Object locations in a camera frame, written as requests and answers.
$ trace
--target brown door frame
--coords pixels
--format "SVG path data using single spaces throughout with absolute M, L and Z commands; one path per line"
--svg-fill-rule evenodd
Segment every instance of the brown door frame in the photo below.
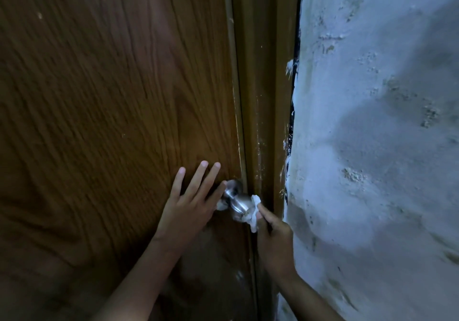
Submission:
M 286 199 L 300 3 L 226 0 L 242 178 L 246 191 L 258 194 L 279 216 Z M 274 320 L 277 290 L 258 261 L 254 235 L 251 247 L 258 319 Z

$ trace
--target person's left hand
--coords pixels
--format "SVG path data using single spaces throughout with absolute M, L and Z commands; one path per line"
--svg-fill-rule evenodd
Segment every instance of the person's left hand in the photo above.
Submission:
M 202 181 L 209 163 L 202 161 L 194 174 L 185 194 L 180 196 L 185 168 L 181 167 L 175 176 L 169 199 L 164 207 L 153 240 L 159 240 L 167 250 L 182 254 L 191 240 L 201 231 L 212 217 L 217 202 L 226 189 L 226 181 L 207 198 L 210 188 L 220 170 L 220 163 L 215 163 L 207 177 Z

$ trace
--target person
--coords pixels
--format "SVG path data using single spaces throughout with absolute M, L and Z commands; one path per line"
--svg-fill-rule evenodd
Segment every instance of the person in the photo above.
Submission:
M 124 278 L 94 321 L 147 321 L 172 268 L 191 240 L 212 217 L 226 181 L 208 195 L 220 170 L 215 163 L 204 180 L 208 162 L 198 166 L 185 193 L 180 195 L 185 168 L 175 176 L 157 231 L 135 266 Z M 295 269 L 293 231 L 258 205 L 257 248 L 261 262 L 290 305 L 298 321 L 343 321 Z

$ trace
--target brown door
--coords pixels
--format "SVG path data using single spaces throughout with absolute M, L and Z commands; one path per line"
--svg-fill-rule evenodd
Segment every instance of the brown door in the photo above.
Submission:
M 0 0 L 0 27 L 0 319 L 84 320 L 180 166 L 241 177 L 225 2 Z M 216 213 L 154 313 L 254 320 L 249 257 L 247 228 Z

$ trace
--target white wall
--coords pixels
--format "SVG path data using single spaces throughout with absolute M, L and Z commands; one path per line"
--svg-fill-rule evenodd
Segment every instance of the white wall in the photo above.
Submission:
M 302 0 L 293 102 L 300 275 L 348 321 L 459 320 L 459 0 Z

